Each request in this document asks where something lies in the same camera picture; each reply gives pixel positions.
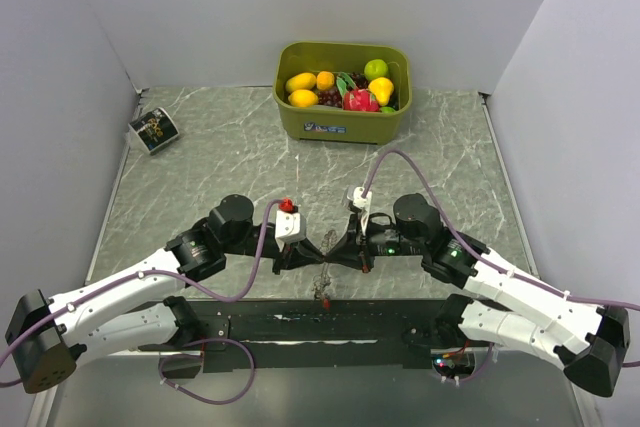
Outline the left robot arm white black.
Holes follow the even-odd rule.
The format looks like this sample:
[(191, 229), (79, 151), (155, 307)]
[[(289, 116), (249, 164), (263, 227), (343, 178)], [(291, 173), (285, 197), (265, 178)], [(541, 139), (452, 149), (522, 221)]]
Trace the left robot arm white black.
[(306, 237), (304, 217), (291, 200), (272, 200), (254, 224), (253, 202), (225, 197), (190, 229), (147, 258), (93, 284), (45, 296), (22, 296), (5, 333), (3, 361), (12, 360), (18, 384), (29, 394), (58, 385), (77, 368), (110, 354), (140, 347), (185, 349), (201, 336), (201, 324), (180, 291), (193, 287), (225, 303), (203, 281), (220, 273), (228, 255), (270, 259), (276, 271), (320, 264), (323, 254)]

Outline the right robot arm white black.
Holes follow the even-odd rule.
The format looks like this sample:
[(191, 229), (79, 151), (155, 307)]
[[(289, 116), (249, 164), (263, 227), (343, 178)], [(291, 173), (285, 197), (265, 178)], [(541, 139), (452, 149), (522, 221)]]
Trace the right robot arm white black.
[(595, 396), (613, 395), (630, 346), (627, 305), (580, 298), (539, 280), (456, 231), (421, 194), (398, 198), (386, 224), (377, 223), (364, 188), (349, 189), (345, 203), (347, 230), (328, 262), (368, 273), (378, 257), (418, 256), (434, 279), (461, 291), (436, 323), (444, 343), (467, 338), (521, 351)]

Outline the metal keyring disc with rings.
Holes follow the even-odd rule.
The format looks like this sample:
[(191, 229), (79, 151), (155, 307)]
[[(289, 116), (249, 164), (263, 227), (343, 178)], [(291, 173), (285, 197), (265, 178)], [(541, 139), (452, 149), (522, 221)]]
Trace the metal keyring disc with rings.
[[(330, 229), (323, 237), (320, 250), (323, 254), (328, 254), (338, 241), (337, 233), (334, 229)], [(324, 262), (321, 266), (320, 273), (313, 279), (313, 298), (316, 301), (324, 302), (329, 299), (328, 289), (331, 285), (331, 277), (329, 274), (330, 265)]]

